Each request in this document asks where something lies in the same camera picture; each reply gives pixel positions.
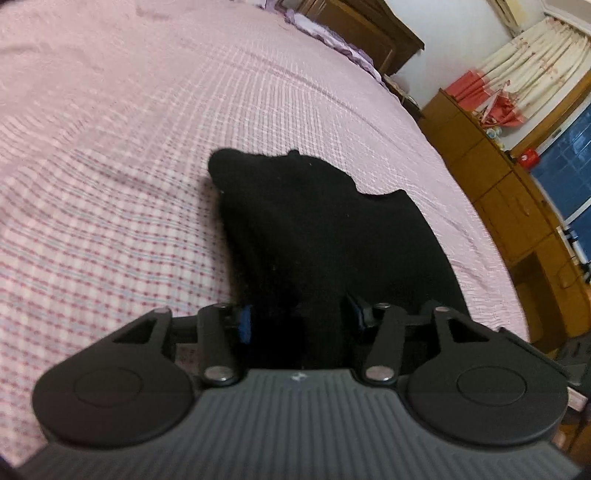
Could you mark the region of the black knit cardigan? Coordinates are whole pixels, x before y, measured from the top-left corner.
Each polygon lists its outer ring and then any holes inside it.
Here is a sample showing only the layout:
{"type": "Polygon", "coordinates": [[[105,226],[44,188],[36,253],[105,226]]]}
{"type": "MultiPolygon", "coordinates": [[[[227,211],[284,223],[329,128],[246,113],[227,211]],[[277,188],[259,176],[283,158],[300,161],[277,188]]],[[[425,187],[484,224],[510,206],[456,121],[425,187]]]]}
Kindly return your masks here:
{"type": "Polygon", "coordinates": [[[356,306],[388,303],[411,314],[436,301],[467,304],[434,232],[401,190],[360,192],[322,159],[215,151],[208,172],[238,287],[250,311],[249,365],[349,368],[374,332],[356,306]]]}

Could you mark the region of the wooden sideboard cabinet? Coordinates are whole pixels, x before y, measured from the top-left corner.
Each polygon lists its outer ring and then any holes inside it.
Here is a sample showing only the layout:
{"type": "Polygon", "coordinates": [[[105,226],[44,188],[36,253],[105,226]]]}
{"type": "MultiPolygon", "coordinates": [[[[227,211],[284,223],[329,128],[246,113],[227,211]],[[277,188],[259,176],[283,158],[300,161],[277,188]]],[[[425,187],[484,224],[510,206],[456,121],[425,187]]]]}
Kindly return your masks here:
{"type": "Polygon", "coordinates": [[[549,353],[590,329],[583,271],[531,175],[444,91],[419,126],[488,229],[509,271],[531,342],[549,353]]]}

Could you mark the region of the right dark nightstand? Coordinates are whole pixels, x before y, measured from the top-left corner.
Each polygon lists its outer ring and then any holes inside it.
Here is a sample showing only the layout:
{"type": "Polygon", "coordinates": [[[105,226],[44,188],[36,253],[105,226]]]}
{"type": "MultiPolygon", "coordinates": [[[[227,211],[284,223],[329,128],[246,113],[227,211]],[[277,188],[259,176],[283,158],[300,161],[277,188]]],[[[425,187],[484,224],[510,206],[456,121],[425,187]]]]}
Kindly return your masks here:
{"type": "Polygon", "coordinates": [[[405,110],[416,120],[424,117],[420,106],[390,76],[384,75],[383,82],[389,91],[396,96],[405,110]]]}

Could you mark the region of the red box on sideboard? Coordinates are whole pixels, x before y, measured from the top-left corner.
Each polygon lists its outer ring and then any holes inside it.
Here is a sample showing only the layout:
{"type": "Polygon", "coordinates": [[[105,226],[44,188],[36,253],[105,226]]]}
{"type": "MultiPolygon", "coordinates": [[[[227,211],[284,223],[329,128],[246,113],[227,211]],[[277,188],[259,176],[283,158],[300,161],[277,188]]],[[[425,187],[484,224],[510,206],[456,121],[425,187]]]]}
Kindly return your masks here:
{"type": "Polygon", "coordinates": [[[522,152],[517,159],[518,164],[527,171],[531,171],[540,163],[540,155],[533,148],[528,148],[522,152]]]}

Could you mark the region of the pink checked bedspread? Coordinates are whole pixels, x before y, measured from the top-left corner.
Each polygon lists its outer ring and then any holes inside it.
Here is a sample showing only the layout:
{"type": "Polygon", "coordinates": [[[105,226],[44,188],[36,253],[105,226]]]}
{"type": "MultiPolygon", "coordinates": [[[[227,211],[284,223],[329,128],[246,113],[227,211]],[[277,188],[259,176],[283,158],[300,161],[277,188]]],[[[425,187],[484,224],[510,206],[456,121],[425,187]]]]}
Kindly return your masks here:
{"type": "Polygon", "coordinates": [[[1,453],[44,446],[32,388],[160,305],[232,290],[207,174],[222,147],[322,158],[365,193],[406,190],[471,316],[527,322],[476,210],[399,100],[279,16],[232,1],[1,8],[1,453]]]}

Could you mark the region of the right purple ruffled pillow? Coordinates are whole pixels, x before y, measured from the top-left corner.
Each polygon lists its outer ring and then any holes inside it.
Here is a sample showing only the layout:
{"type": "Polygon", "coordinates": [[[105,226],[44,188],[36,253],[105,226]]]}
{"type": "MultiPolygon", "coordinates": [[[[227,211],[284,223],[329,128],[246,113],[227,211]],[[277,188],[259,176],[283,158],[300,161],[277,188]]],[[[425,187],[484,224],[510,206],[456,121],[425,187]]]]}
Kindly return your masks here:
{"type": "Polygon", "coordinates": [[[374,67],[374,62],[370,59],[370,56],[362,49],[346,41],[341,35],[335,33],[335,31],[329,29],[329,27],[318,24],[317,22],[308,19],[308,17],[305,17],[303,14],[297,13],[293,9],[287,9],[282,12],[280,11],[279,2],[277,1],[246,1],[246,4],[262,9],[266,12],[280,14],[288,24],[293,25],[305,35],[323,42],[325,46],[339,52],[339,54],[346,56],[349,61],[352,61],[369,73],[378,83],[383,83],[382,75],[374,67]]]}

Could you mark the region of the dark wooden headboard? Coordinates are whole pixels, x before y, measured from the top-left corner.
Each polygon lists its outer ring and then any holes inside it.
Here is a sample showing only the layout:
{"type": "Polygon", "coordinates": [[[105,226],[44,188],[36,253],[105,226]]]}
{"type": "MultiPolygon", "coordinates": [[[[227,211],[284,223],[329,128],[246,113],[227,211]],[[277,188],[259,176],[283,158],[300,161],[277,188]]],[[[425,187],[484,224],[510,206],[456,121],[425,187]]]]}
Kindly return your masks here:
{"type": "Polygon", "coordinates": [[[383,0],[308,0],[298,13],[365,51],[383,75],[397,73],[425,43],[383,0]]]}

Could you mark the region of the orange and cream curtain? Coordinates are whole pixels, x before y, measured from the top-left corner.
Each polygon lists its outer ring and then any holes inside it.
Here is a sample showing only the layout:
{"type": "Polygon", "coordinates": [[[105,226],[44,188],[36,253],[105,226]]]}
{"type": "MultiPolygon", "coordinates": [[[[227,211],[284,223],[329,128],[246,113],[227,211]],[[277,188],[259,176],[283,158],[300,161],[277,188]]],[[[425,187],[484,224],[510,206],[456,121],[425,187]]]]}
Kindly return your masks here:
{"type": "Polygon", "coordinates": [[[517,128],[590,60],[590,37],[546,17],[445,89],[480,125],[517,128]]]}

